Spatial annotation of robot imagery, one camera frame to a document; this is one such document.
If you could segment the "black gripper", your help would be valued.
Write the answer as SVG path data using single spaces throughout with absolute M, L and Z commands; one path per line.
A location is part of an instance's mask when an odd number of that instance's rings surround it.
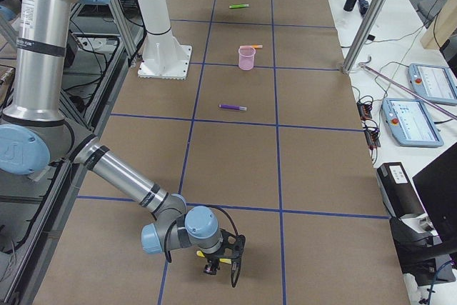
M 242 256 L 246 244 L 243 234 L 235 235 L 225 229 L 221 230 L 222 241 L 219 249 L 214 253 L 205 253 L 209 265 L 218 266 L 220 262 L 230 261 L 231 264 L 231 287 L 236 288 L 241 274 Z

